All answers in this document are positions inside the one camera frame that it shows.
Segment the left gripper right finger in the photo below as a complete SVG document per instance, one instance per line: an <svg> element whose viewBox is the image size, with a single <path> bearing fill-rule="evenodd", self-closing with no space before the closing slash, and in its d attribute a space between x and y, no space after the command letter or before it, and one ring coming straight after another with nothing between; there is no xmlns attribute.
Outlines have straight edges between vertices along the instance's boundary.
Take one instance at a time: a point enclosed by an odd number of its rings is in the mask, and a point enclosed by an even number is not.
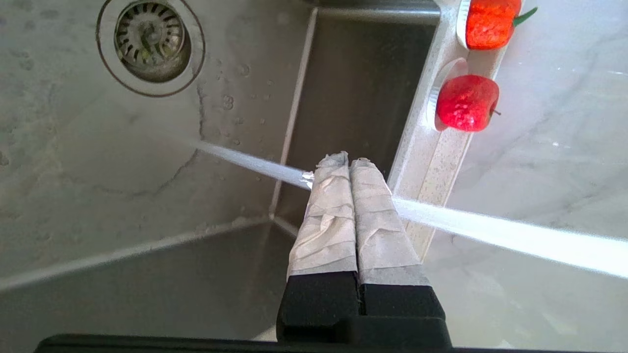
<svg viewBox="0 0 628 353"><path fill-rule="evenodd" d="M349 335L361 346L451 346L445 311L422 270L383 175L368 159L350 168L361 315Z"/></svg>

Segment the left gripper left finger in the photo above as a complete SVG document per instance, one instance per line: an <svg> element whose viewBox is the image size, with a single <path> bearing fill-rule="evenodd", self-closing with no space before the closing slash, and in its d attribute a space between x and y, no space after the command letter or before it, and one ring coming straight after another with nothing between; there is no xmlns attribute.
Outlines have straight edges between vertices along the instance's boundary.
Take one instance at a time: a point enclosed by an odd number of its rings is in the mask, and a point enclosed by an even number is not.
<svg viewBox="0 0 628 353"><path fill-rule="evenodd" d="M277 315L280 342L338 342L360 313L355 211L348 154L323 158L296 241Z"/></svg>

